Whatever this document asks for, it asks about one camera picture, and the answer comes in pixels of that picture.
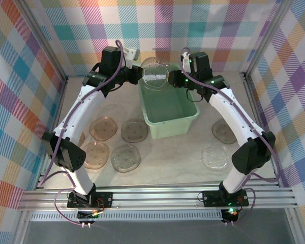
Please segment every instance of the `floor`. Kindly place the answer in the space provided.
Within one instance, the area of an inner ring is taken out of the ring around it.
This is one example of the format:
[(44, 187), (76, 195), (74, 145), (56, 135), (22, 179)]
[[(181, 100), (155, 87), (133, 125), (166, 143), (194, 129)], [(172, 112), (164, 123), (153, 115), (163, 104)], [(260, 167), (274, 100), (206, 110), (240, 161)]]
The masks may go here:
[(283, 209), (254, 209), (234, 226), (220, 221), (97, 221), (89, 228), (79, 228), (66, 221), (30, 222), (24, 244), (34, 243), (255, 243), (293, 244), (287, 216)]
[[(214, 75), (218, 74), (225, 77), (237, 100), (253, 117), (240, 75), (236, 72), (215, 73)], [(82, 80), (83, 78), (79, 77), (69, 79), (60, 120), (65, 117), (78, 96)], [(200, 115), (193, 121), (187, 134), (157, 140), (148, 135), (144, 141), (133, 143), (141, 154), (141, 164), (137, 169), (128, 173), (116, 172), (109, 158), (103, 168), (88, 170), (91, 180), (97, 187), (222, 181), (229, 171), (222, 174), (209, 171), (202, 163), (201, 152), (205, 147), (213, 146), (210, 153), (216, 155), (216, 160), (223, 160), (226, 157), (230, 159), (239, 147), (237, 142), (232, 145), (224, 145), (213, 136), (211, 127), (221, 119), (221, 116), (205, 100), (198, 105)], [(143, 119), (138, 87), (126, 83), (121, 89), (107, 96), (104, 103), (97, 108), (87, 123), (84, 130), (86, 140), (83, 146), (94, 141), (88, 132), (88, 128), (91, 121), (101, 116), (112, 117), (118, 125), (117, 133), (104, 142), (108, 145), (111, 153), (114, 148), (126, 144), (120, 134), (123, 122), (131, 118)], [(54, 165), (51, 172), (58, 170), (58, 167)], [(263, 177), (274, 177), (272, 164), (267, 162), (258, 170), (258, 173)], [(44, 188), (62, 189), (70, 186), (71, 184), (65, 176), (57, 175), (48, 180)]]

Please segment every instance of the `plaid fabric backdrop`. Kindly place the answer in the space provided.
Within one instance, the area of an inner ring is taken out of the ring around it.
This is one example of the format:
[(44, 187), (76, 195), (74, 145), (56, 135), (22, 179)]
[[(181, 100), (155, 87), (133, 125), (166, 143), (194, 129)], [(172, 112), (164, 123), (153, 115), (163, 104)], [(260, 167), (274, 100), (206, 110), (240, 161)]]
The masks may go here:
[(305, 0), (295, 0), (252, 75), (263, 123), (277, 138), (284, 183), (305, 222)]
[(138, 63), (151, 56), (177, 62), (188, 46), (207, 52), (214, 71), (243, 70), (280, 0), (27, 2), (66, 73), (85, 75), (116, 39), (141, 50)]
[(0, 243), (7, 243), (24, 190), (44, 155), (62, 89), (12, 0), (0, 1)]

